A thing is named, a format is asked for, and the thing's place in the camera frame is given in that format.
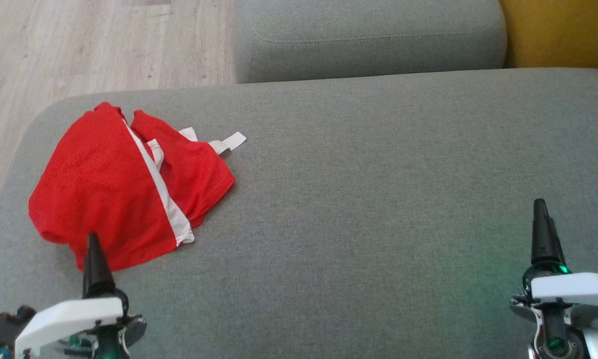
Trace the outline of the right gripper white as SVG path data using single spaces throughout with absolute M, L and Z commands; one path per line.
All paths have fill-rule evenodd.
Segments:
M 560 263 L 535 266 L 543 262 Z M 526 359 L 598 359 L 598 273 L 570 272 L 547 203 L 533 203 L 531 264 L 512 311 L 535 324 Z

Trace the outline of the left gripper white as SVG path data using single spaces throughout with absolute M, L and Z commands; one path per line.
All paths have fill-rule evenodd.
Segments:
M 87 237 L 80 300 L 69 300 L 35 314 L 14 340 L 14 359 L 31 359 L 41 348 L 65 338 L 65 353 L 89 359 L 131 359 L 130 347 L 146 333 L 142 315 L 128 315 L 128 298 L 116 289 L 99 237 Z

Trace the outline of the red shorts with white stripe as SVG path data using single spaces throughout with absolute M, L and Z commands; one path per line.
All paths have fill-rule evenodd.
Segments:
M 137 110 L 128 123 L 103 102 L 58 142 L 29 198 L 41 237 L 66 245 L 85 269 L 94 233 L 111 270 L 125 270 L 194 242 L 194 229 L 235 184 L 219 141 L 199 141 Z

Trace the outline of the yellow sofa backrest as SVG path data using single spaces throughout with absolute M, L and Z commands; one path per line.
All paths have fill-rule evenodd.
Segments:
M 598 0 L 499 0 L 509 68 L 598 69 Z

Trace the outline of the grey sofa seat cushion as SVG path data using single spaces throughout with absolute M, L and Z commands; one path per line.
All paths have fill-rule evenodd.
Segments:
M 235 0 L 239 83 L 500 69 L 499 0 Z

